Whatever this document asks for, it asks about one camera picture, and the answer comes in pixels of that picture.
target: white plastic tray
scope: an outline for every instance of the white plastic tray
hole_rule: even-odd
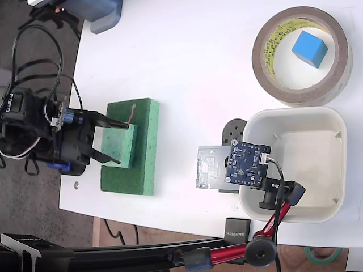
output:
[[[347,128],[341,115],[328,107],[264,110],[247,123],[243,141],[272,147],[271,157],[286,180],[306,188],[285,222],[321,223],[331,219],[344,200]],[[279,178],[275,166],[268,177]],[[253,219],[267,221],[272,211],[258,208],[264,192],[241,186],[240,202]]]

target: green foam block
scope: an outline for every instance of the green foam block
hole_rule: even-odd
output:
[[[153,195],[159,103],[137,99],[110,103],[107,116],[128,120],[135,104],[132,124],[137,126],[132,168],[101,167],[101,190],[125,194]]]
[[[136,141],[137,126],[130,124],[129,129],[107,127],[103,129],[101,151],[121,163],[109,161],[102,165],[131,168]]]

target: blue circuit board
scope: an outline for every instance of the blue circuit board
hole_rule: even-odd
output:
[[[260,187],[267,175],[267,156],[271,147],[233,140],[227,162],[225,182]]]

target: floor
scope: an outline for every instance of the floor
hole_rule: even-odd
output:
[[[125,239],[126,244],[135,244],[136,237],[133,225],[114,222],[108,220],[111,231],[116,234],[117,231],[121,231]],[[187,241],[205,238],[203,236],[189,235],[178,232],[162,231],[159,229],[138,227],[138,233],[140,238],[140,244],[156,244],[176,241]],[[110,237],[103,220],[95,218],[94,220],[94,246],[106,247],[111,245],[121,245],[119,239]],[[345,266],[348,258],[348,248],[344,248],[340,255],[331,263],[327,265],[316,265],[311,263],[305,256],[304,247],[302,246],[289,246],[279,245],[278,253],[281,260],[281,266],[283,272],[303,272],[303,271],[323,271],[323,272],[340,272],[345,271]],[[331,249],[319,249],[319,254],[329,255]],[[174,272],[185,271],[183,267],[172,269]],[[213,272],[275,272],[276,267],[274,264],[266,268],[255,268],[246,264],[244,266],[232,265],[229,263],[216,265],[212,270]]]
[[[11,51],[18,27],[29,19],[31,7],[18,0],[0,1],[0,69],[11,69]],[[65,24],[56,29],[53,22],[36,22],[46,26],[59,41],[64,54],[64,73],[73,75],[78,51],[78,39]],[[58,60],[52,41],[43,33],[31,30],[20,39],[17,63],[39,58]],[[46,74],[52,67],[38,65],[29,74]],[[51,87],[53,80],[33,80],[27,87],[38,90]],[[70,82],[61,83],[58,91],[69,95]],[[40,164],[40,174],[31,177],[24,172],[24,161],[6,160],[0,170],[0,233],[32,234],[66,247],[87,247],[92,244],[90,216],[63,211],[58,208],[60,175]]]

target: white table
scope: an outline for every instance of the white table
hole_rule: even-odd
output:
[[[154,196],[102,192],[100,164],[92,160],[83,175],[62,176],[60,208],[214,237],[223,237],[227,217],[248,218],[238,195],[195,188],[197,148],[220,145],[223,127],[233,118],[248,120],[263,109],[284,107],[258,84],[252,46],[274,14],[315,6],[341,24],[353,50],[349,83],[328,104],[348,127],[347,189],[333,219],[282,223],[278,243],[363,247],[363,3],[270,2],[275,1],[124,0],[121,20],[110,31],[95,35],[85,22],[75,70],[84,107],[105,113],[107,103],[144,97],[161,104]],[[76,96],[71,106],[78,107]],[[94,140],[98,150],[101,140],[99,129]],[[251,234],[264,224],[252,221]]]

